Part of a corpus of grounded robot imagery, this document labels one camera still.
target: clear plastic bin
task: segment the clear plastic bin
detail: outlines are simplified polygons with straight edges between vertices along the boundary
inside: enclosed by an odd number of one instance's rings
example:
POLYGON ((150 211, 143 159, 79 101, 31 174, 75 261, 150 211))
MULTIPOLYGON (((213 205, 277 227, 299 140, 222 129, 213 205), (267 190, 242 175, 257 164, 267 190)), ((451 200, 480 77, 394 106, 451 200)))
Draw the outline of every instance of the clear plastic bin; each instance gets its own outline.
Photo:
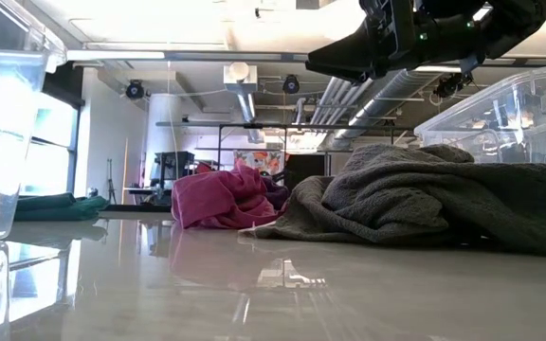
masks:
POLYGON ((452 145, 478 163, 546 163, 546 67, 500 81, 414 132, 425 146, 452 145))
POLYGON ((51 32, 17 3, 0 0, 0 239, 16 209, 46 68, 63 61, 64 45, 51 32))

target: gray towel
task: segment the gray towel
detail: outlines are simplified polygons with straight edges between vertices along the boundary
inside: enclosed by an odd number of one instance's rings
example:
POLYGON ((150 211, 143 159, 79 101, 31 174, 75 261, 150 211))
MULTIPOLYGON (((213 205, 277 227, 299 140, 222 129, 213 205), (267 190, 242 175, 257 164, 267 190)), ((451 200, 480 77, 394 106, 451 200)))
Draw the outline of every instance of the gray towel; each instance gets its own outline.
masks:
POLYGON ((296 186, 276 223, 241 233, 405 246, 488 240, 546 254, 546 165, 476 165, 448 146, 367 146, 338 176, 296 186))

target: large window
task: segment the large window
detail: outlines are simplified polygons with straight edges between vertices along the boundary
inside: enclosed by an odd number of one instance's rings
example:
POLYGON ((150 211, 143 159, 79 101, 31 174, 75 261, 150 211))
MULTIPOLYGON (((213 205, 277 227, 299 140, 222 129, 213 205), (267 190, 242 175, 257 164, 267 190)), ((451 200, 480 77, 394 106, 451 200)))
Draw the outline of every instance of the large window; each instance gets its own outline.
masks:
POLYGON ((40 94, 39 102, 20 193, 73 191, 79 111, 45 94, 40 94))

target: robotic arm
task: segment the robotic arm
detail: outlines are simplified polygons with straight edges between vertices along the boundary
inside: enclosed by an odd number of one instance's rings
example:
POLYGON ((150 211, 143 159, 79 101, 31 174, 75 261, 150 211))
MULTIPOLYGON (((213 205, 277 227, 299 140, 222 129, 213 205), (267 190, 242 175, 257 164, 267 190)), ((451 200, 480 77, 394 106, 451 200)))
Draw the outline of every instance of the robotic arm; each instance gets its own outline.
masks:
POLYGON ((538 31, 546 0, 359 0, 366 12, 352 35, 308 55, 306 68, 351 82, 388 71, 460 61, 469 75, 486 58, 496 59, 538 31))

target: wall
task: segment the wall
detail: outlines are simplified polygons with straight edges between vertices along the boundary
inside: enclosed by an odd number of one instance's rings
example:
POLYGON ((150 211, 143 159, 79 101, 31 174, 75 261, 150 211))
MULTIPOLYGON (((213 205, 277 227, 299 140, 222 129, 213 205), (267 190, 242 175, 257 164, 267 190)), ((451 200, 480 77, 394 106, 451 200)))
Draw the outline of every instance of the wall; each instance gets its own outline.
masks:
POLYGON ((111 158, 113 187, 120 204, 126 139, 127 187, 139 181, 147 113, 100 81, 93 68, 84 70, 82 97, 85 106, 80 118, 75 194, 85 195, 87 188, 97 188, 108 198, 107 159, 111 158))

